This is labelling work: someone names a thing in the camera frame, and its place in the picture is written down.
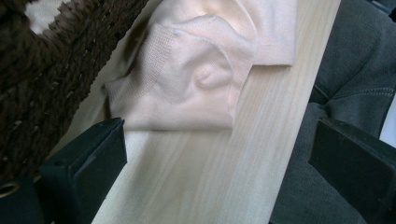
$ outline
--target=wooden board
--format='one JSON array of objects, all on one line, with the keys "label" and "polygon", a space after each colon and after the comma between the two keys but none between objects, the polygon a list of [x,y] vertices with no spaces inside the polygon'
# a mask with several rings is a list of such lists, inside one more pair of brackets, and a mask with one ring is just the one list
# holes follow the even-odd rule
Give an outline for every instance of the wooden board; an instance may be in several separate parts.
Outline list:
[{"label": "wooden board", "polygon": [[128,132],[93,223],[268,223],[340,0],[300,0],[293,67],[256,66],[233,130]]}]

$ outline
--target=knitted texture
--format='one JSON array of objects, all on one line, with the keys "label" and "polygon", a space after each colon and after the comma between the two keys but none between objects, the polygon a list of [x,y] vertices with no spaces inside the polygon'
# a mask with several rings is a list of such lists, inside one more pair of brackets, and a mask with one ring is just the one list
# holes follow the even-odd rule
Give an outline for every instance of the knitted texture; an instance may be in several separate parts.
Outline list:
[{"label": "knitted texture", "polygon": [[42,35],[0,2],[0,181],[37,175],[147,0],[72,0]]}]

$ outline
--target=light wooden surface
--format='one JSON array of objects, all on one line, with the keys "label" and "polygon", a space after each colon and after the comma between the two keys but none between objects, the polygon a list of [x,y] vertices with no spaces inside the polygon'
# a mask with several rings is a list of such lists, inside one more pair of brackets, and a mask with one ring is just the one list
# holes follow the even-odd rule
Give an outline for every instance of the light wooden surface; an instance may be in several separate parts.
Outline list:
[{"label": "light wooden surface", "polygon": [[300,0],[296,64],[254,67],[231,131],[129,132],[93,223],[268,223],[340,0]]}]

